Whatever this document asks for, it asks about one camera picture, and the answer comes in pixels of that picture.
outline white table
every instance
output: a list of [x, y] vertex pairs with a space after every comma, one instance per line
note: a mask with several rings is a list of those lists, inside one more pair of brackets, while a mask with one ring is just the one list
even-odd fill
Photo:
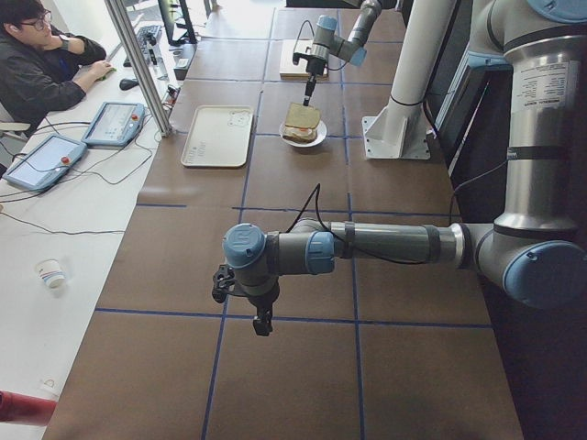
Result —
[[[144, 103], [139, 87], [129, 91], [118, 88], [122, 78], [134, 77], [131, 69], [122, 67], [124, 58], [124, 53], [116, 55], [113, 63], [120, 66], [117, 71], [96, 84], [74, 108], [50, 114], [49, 121], [52, 124], [89, 122], [103, 101]], [[172, 65], [168, 64], [168, 69], [173, 76]], [[167, 83], [156, 80], [156, 84], [163, 96]], [[68, 138], [79, 139], [86, 126], [59, 125], [56, 128]], [[52, 128], [40, 130], [24, 151], [32, 150], [51, 133], [54, 133]], [[92, 174], [68, 181], [75, 175], [70, 171], [63, 178], [67, 182], [42, 195], [4, 203], [32, 193], [8, 196], [18, 193], [19, 189], [0, 180], [0, 204], [4, 206], [4, 213], [53, 231], [124, 230], [159, 140], [156, 124], [150, 119], [137, 139], [143, 148], [131, 143], [115, 156], [112, 156], [113, 150], [91, 149], [74, 167], [87, 170], [112, 156], [91, 171], [117, 182], [151, 156], [117, 185], [110, 185]], [[122, 233], [52, 235], [0, 215], [0, 390], [57, 399], [122, 236]], [[34, 271], [39, 261], [49, 258], [57, 259], [65, 271], [66, 282], [57, 289], [46, 287]], [[44, 427], [0, 423], [2, 440], [37, 440], [43, 432]]]

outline red tube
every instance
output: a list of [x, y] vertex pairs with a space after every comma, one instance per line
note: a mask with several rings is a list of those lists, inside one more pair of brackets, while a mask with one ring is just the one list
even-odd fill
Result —
[[0, 391], [0, 422], [46, 426], [57, 402]]

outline black mouse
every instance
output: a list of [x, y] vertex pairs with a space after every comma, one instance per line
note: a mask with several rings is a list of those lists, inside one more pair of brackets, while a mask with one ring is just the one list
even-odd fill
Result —
[[120, 90], [130, 90], [136, 85], [138, 85], [138, 81], [135, 78], [123, 78], [118, 87]]

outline label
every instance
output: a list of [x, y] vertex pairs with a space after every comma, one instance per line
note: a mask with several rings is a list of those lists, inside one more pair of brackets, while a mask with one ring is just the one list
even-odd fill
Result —
[[512, 113], [574, 104], [579, 62], [567, 61], [514, 72]]

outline blue tablet device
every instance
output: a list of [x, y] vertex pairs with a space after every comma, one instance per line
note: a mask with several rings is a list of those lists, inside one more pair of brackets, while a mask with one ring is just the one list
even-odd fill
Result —
[[144, 119], [143, 104], [103, 103], [82, 142], [90, 148], [122, 149], [137, 135]]
[[4, 173], [3, 179], [28, 191], [53, 186], [87, 150], [83, 142], [51, 135]]

